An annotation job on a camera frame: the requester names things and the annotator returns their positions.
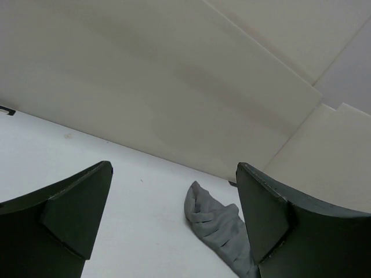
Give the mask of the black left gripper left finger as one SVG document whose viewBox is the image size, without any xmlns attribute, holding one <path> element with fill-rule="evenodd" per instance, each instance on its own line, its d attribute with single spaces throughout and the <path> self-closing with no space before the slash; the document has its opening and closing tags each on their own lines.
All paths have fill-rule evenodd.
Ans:
<svg viewBox="0 0 371 278">
<path fill-rule="evenodd" d="M 91 258 L 112 164 L 1 203 L 1 277 L 81 277 Z"/>
</svg>

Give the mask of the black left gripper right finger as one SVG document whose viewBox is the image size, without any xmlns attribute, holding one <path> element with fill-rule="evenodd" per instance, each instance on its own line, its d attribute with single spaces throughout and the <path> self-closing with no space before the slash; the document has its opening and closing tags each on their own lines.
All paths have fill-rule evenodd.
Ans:
<svg viewBox="0 0 371 278">
<path fill-rule="evenodd" d="M 370 214 L 314 198 L 247 163 L 236 170 L 262 277 L 369 277 Z"/>
</svg>

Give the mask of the grey pleated skirt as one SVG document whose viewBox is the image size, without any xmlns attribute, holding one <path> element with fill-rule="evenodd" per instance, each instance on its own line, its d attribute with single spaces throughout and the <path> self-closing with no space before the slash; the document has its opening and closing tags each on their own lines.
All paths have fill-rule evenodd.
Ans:
<svg viewBox="0 0 371 278">
<path fill-rule="evenodd" d="M 253 262 L 245 223 L 235 204 L 223 205 L 195 181 L 187 191 L 184 214 L 196 237 L 238 277 L 261 276 Z"/>
</svg>

